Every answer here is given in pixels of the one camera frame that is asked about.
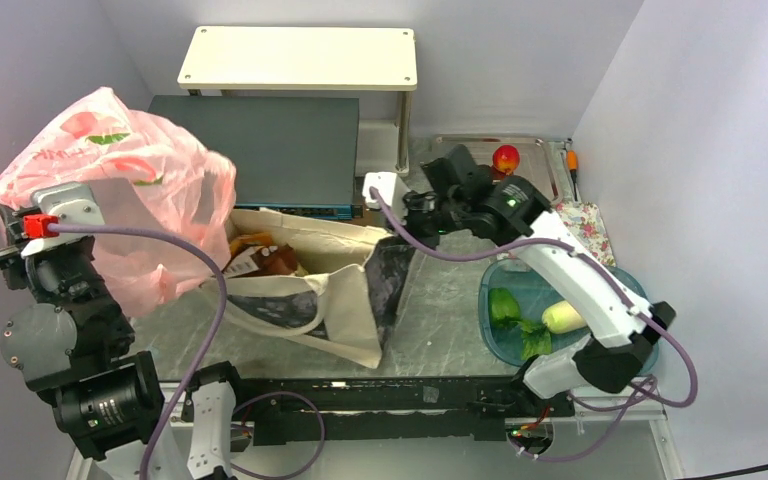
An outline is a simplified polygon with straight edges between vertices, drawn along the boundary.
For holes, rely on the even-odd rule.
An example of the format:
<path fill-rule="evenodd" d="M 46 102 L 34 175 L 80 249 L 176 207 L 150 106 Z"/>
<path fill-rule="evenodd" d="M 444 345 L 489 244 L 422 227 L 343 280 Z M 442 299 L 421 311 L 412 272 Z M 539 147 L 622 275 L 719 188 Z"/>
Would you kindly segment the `red apple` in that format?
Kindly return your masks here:
<path fill-rule="evenodd" d="M 504 144 L 499 146 L 492 155 L 492 168 L 497 178 L 513 175 L 520 165 L 519 150 L 513 146 Z"/>

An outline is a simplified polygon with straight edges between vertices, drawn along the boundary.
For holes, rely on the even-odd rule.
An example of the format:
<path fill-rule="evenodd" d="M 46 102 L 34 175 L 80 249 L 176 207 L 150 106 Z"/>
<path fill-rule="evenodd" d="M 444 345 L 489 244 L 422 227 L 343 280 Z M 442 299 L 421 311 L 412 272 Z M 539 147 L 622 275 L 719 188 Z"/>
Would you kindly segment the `beige canvas tote bag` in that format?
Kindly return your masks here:
<path fill-rule="evenodd" d="M 289 247 L 305 275 L 227 276 L 224 320 L 259 337 L 292 341 L 379 366 L 397 323 L 416 250 L 372 226 L 235 210 L 228 239 L 269 234 Z"/>

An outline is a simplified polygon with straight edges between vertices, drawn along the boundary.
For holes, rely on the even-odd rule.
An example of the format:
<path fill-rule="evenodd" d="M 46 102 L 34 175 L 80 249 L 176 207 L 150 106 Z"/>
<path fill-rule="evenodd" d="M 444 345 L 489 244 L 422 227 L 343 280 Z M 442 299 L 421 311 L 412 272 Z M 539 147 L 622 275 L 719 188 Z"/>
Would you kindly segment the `green pepper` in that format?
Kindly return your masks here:
<path fill-rule="evenodd" d="M 497 328 L 508 328 L 522 319 L 522 313 L 513 294 L 505 288 L 488 291 L 489 322 Z"/>

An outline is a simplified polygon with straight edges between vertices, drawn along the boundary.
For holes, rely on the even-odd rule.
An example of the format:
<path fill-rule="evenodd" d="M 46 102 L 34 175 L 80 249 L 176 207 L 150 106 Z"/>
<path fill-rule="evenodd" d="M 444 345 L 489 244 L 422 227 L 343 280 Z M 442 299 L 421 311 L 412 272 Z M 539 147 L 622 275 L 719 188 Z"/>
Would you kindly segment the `white radish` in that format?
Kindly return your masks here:
<path fill-rule="evenodd" d="M 550 333 L 558 335 L 587 327 L 583 317 L 567 301 L 560 301 L 546 308 L 541 321 Z"/>

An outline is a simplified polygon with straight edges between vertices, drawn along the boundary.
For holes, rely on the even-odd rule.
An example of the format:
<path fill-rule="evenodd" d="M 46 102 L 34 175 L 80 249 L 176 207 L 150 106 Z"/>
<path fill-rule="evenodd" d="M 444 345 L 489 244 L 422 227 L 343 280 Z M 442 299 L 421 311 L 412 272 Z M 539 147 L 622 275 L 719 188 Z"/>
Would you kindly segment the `pink plastic grocery bag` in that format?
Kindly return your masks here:
<path fill-rule="evenodd" d="M 50 121 L 0 174 L 0 204 L 28 207 L 35 191 L 88 185 L 108 225 L 165 230 L 219 266 L 235 195 L 231 161 L 170 120 L 128 108 L 101 87 Z M 150 313 L 210 277 L 195 256 L 142 237 L 101 235 L 94 264 L 129 317 Z"/>

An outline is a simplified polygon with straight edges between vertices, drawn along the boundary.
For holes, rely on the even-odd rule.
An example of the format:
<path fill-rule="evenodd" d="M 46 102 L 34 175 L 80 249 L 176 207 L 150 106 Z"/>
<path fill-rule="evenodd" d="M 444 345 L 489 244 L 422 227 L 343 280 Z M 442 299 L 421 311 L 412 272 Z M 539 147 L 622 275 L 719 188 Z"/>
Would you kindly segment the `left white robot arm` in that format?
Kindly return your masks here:
<path fill-rule="evenodd" d="M 77 451 L 113 479 L 230 479 L 227 426 L 247 406 L 246 390 L 217 383 L 184 455 L 167 429 L 153 358 L 130 353 L 134 330 L 92 260 L 93 237 L 22 257 L 26 235 L 9 233 L 0 270 L 34 304 L 2 329 L 5 363 L 52 410 Z"/>

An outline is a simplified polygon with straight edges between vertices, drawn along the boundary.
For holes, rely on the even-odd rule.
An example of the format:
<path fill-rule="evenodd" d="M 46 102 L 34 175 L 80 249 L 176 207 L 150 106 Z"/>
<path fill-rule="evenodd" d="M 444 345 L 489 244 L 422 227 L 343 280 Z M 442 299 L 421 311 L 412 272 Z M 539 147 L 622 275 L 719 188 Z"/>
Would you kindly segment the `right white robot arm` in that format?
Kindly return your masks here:
<path fill-rule="evenodd" d="M 467 230 L 506 246 L 583 318 L 590 333 L 548 354 L 532 354 L 511 388 L 517 411 L 534 415 L 550 397 L 588 384 L 619 393 L 631 384 L 676 317 L 667 302 L 627 292 L 564 225 L 549 200 L 517 175 L 493 177 L 463 145 L 423 164 L 431 189 L 394 195 L 406 231 L 435 247 L 442 235 Z"/>

